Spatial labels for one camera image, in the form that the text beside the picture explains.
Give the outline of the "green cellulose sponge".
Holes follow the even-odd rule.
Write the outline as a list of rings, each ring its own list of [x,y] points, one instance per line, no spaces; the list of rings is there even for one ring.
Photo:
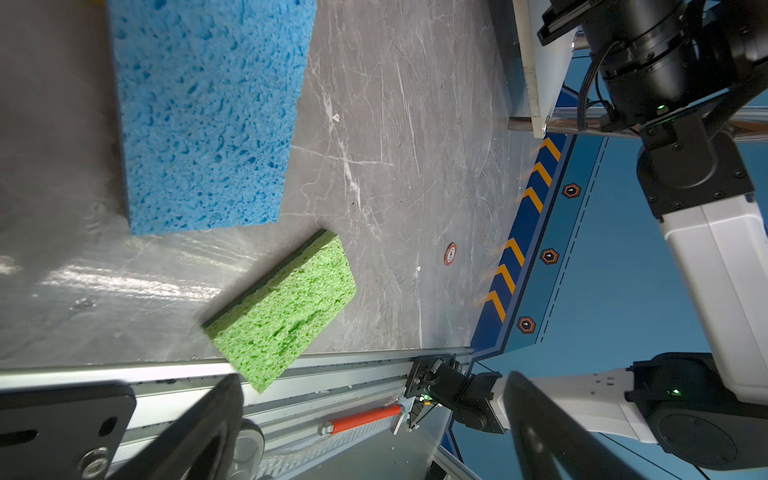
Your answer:
[[[357,293],[340,237],[316,232],[251,291],[204,324],[217,350],[264,393]]]

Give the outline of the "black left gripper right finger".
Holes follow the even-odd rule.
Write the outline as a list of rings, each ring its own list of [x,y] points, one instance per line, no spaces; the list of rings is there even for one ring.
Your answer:
[[[640,479],[519,372],[508,375],[504,407],[525,479]]]

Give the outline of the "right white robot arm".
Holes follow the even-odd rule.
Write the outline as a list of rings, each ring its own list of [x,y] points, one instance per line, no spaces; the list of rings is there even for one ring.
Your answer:
[[[510,434],[526,479],[633,479],[601,433],[707,470],[767,464],[767,230],[729,121],[767,87],[763,1],[554,1],[538,39],[582,30],[603,132],[642,140],[637,178],[709,344],[602,374],[530,380],[418,359],[405,393],[481,432]]]

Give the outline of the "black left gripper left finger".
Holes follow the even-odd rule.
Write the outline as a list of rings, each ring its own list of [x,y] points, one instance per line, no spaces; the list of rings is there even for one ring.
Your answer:
[[[239,376],[224,377],[113,479],[225,479],[241,429]]]

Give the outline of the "blue cellulose sponge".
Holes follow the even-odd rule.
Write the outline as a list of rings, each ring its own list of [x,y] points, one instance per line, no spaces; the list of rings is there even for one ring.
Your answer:
[[[313,1],[107,5],[131,232],[274,223]]]

